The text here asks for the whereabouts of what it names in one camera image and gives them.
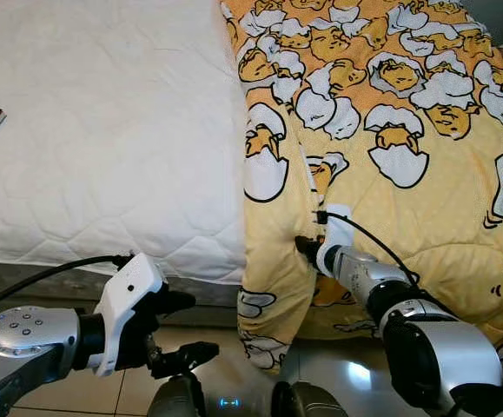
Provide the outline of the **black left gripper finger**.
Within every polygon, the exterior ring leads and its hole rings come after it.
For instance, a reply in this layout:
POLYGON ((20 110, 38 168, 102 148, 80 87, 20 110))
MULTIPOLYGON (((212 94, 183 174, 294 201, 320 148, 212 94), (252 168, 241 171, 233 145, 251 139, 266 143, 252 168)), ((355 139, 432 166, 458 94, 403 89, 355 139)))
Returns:
POLYGON ((218 356, 220 347, 214 342, 196 341, 182 345, 175 351, 164 353, 158 346, 150 349, 150 374, 162 379, 179 374, 191 373, 195 367, 207 364, 218 356))
POLYGON ((176 311, 192 308, 195 304, 196 298, 192 294, 185 293, 185 291, 163 289, 153 298, 153 314, 169 316, 176 311))

